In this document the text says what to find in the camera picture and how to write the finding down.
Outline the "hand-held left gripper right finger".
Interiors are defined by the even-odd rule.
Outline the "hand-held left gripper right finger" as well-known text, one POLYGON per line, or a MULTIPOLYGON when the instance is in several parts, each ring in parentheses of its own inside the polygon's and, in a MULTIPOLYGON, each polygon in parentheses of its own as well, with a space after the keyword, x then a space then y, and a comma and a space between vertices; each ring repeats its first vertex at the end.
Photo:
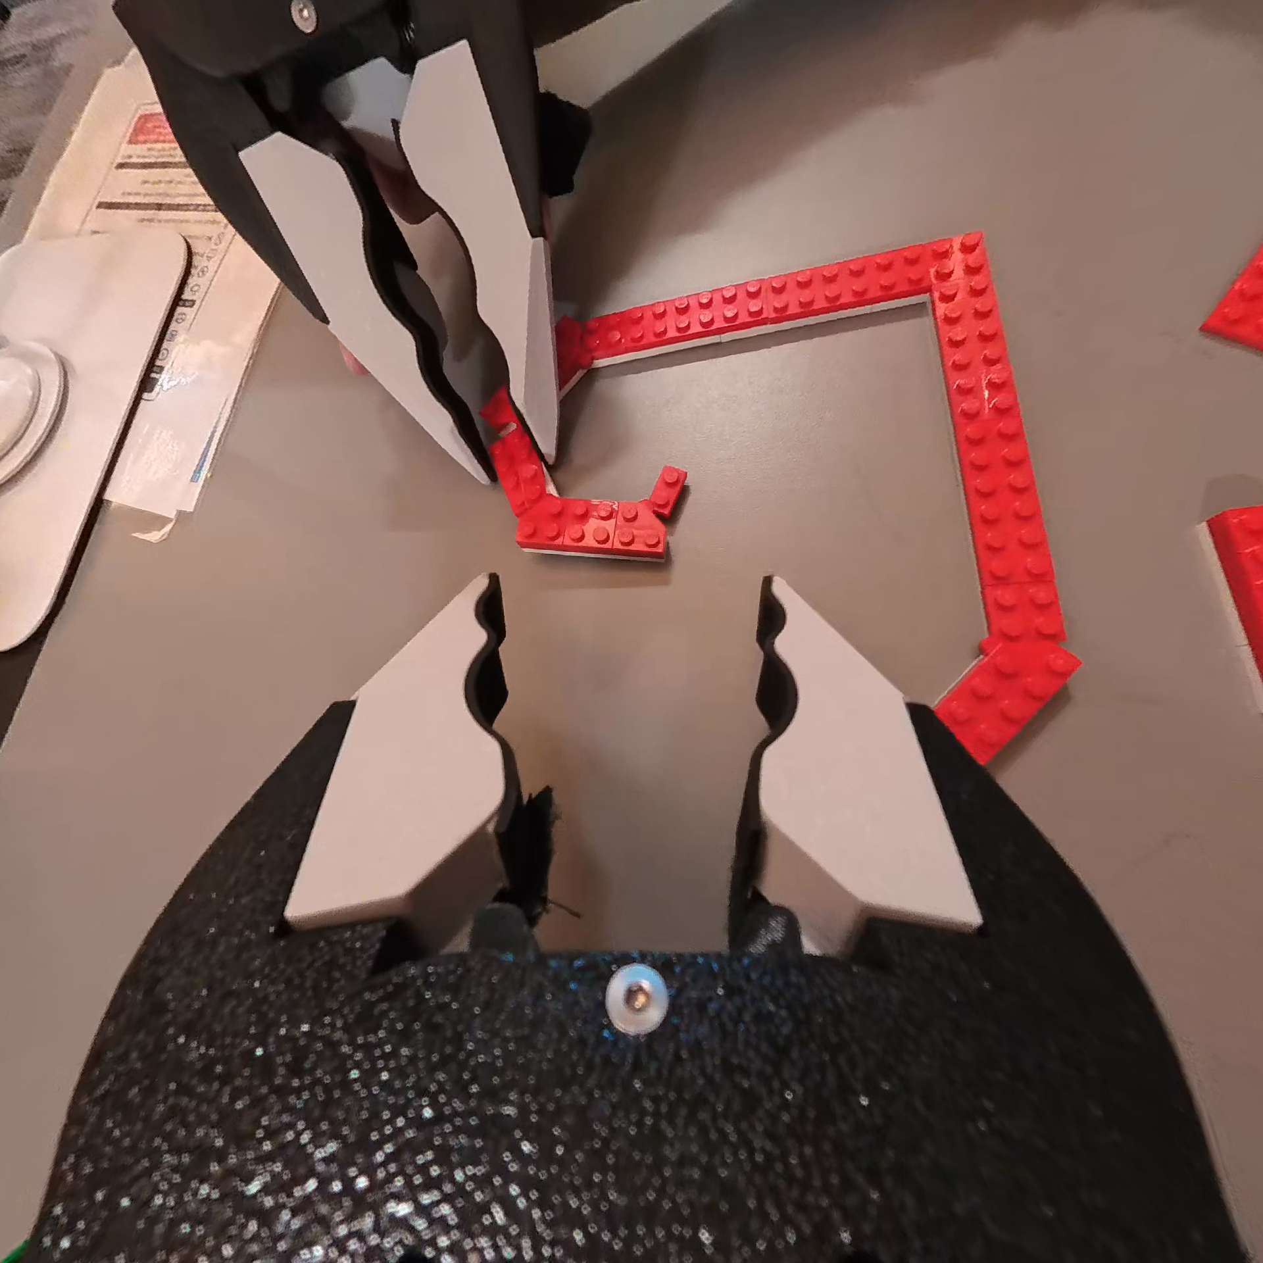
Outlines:
POLYGON ((762 579, 729 947, 782 908, 804 952, 843 957, 870 922, 971 935, 985 917, 905 695, 783 578, 762 579))

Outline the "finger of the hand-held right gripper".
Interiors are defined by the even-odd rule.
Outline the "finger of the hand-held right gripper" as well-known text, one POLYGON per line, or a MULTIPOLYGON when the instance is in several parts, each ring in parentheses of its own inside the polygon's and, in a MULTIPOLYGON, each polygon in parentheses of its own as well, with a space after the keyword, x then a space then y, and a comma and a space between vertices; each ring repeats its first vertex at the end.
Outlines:
POLYGON ((242 170, 335 340, 463 472, 493 484, 478 408, 496 355, 457 230, 412 191, 400 127, 413 72, 362 65, 319 78, 275 68, 236 84, 242 170), (389 178, 422 215, 398 209, 389 178))
POLYGON ((510 397, 546 462, 558 453, 559 385, 550 253, 531 229, 470 48, 418 62, 400 149, 466 248, 478 316, 510 373, 510 397))

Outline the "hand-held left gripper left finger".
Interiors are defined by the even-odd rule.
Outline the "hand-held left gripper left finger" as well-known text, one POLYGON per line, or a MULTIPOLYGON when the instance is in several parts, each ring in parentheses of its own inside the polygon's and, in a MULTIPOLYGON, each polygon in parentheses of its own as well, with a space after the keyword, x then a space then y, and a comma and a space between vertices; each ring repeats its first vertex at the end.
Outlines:
POLYGON ((400 922, 433 955, 490 904, 540 923, 555 811, 496 729, 505 638, 501 578, 481 573, 358 690, 287 926, 400 922))

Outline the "small red lego segment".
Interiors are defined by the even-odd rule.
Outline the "small red lego segment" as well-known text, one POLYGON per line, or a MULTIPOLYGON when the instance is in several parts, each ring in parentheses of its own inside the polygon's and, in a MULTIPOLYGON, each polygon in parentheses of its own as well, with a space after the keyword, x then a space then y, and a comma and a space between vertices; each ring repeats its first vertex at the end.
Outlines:
POLYGON ((684 468, 664 466, 640 499, 546 495, 517 517, 516 545, 550 557, 664 563, 667 522, 685 486, 684 468))

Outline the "red lego heart frame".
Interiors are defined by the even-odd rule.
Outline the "red lego heart frame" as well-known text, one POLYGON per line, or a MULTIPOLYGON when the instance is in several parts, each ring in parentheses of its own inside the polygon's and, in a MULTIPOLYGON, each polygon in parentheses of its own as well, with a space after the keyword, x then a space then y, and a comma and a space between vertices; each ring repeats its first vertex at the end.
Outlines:
POLYGON ((855 313, 929 310, 952 417, 986 636, 935 713, 979 764, 1001 754, 1079 671, 979 232, 747 278, 555 327, 561 393, 594 369, 734 343, 855 313))

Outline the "red and white lego assembly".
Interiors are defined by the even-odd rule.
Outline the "red and white lego assembly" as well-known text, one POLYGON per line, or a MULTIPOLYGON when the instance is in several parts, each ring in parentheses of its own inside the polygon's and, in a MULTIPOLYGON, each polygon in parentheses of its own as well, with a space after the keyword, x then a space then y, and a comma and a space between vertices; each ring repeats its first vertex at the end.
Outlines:
POLYGON ((1252 710, 1261 713, 1261 507, 1224 510, 1195 529, 1252 710))

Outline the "red lego wedge plate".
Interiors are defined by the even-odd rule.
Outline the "red lego wedge plate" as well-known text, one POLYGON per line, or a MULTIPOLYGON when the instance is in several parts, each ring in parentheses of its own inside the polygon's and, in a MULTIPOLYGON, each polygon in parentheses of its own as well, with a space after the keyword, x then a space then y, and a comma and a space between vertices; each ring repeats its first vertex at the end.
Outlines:
POLYGON ((1261 257, 1258 247, 1198 331, 1261 354, 1261 257))

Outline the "person's right hand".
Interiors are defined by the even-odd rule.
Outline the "person's right hand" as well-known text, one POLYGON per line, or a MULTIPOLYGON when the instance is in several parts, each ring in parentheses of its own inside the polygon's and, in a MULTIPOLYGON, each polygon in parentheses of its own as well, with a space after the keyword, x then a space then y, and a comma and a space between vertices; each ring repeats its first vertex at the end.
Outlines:
POLYGON ((370 167, 382 199, 400 221, 418 226, 437 214, 437 205, 421 190, 409 169, 400 169, 373 157, 370 157, 370 167))

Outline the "leaflet in clear sleeve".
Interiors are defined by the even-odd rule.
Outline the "leaflet in clear sleeve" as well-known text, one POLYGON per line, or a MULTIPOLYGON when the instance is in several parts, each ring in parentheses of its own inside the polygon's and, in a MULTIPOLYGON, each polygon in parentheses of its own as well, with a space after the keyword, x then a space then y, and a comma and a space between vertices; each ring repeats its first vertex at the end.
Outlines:
POLYGON ((132 229, 176 232, 191 262, 105 498, 171 520, 195 508, 279 284, 189 169, 137 51, 102 72, 25 235, 132 229))

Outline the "wooden book stand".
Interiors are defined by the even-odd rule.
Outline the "wooden book stand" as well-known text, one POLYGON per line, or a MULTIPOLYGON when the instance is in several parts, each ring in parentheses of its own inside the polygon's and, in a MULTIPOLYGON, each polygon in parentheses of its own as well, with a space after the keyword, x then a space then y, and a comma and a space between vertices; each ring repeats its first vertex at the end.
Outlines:
POLYGON ((165 229, 24 242, 1 262, 1 650, 51 612, 189 265, 165 229))

